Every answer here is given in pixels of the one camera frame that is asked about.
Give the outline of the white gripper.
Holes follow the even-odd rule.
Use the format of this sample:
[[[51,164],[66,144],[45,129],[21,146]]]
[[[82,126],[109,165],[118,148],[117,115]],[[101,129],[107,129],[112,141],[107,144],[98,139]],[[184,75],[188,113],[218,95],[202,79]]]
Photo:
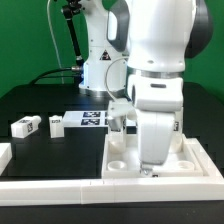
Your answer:
[[[183,106],[183,79],[138,75],[128,78],[127,92],[137,115],[140,171],[152,175],[152,165],[162,165],[168,156],[175,113]]]

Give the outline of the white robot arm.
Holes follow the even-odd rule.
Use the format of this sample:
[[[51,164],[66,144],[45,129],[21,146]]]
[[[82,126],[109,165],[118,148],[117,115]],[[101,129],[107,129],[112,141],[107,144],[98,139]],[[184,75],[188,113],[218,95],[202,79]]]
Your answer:
[[[165,163],[176,116],[183,110],[185,60],[199,54],[212,35],[204,0],[81,0],[89,56],[79,88],[112,96],[114,130],[128,111],[136,115],[140,171]],[[115,98],[124,90],[125,100]]]

